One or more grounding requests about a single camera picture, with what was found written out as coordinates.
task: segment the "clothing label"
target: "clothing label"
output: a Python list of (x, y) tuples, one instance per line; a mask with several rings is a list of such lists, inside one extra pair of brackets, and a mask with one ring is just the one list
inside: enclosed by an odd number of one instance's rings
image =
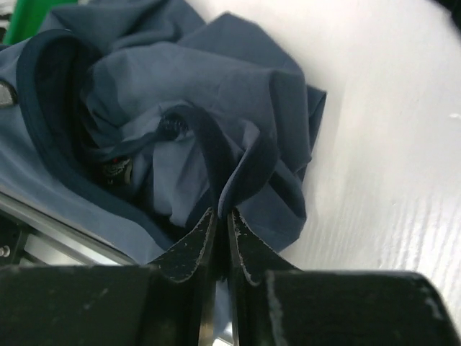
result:
[(107, 186), (131, 184), (133, 160), (129, 157), (112, 159), (101, 166), (102, 182)]

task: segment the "folded fabric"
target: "folded fabric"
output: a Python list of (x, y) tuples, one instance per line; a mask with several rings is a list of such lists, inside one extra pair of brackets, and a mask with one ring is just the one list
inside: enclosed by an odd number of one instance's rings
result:
[(62, 6), (0, 52), (0, 79), (19, 103), (0, 109), (0, 189), (137, 263), (210, 206), (277, 251), (299, 237), (326, 96), (257, 25), (182, 0)]

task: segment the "white table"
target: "white table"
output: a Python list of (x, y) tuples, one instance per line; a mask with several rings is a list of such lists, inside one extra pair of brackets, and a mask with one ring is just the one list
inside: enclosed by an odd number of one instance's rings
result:
[(259, 23), (328, 99), (303, 269), (415, 270), (461, 327), (461, 34), (428, 0), (189, 0)]

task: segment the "green plastic container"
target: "green plastic container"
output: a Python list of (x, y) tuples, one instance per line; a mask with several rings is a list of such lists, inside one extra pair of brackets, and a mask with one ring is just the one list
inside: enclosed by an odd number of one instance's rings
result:
[(51, 7), (78, 0), (17, 0), (3, 43), (13, 45), (35, 35)]

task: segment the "bolt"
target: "bolt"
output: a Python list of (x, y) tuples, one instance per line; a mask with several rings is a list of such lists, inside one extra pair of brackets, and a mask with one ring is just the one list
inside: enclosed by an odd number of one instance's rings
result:
[(8, 257), (10, 253), (11, 251), (7, 245), (0, 247), (0, 257)]

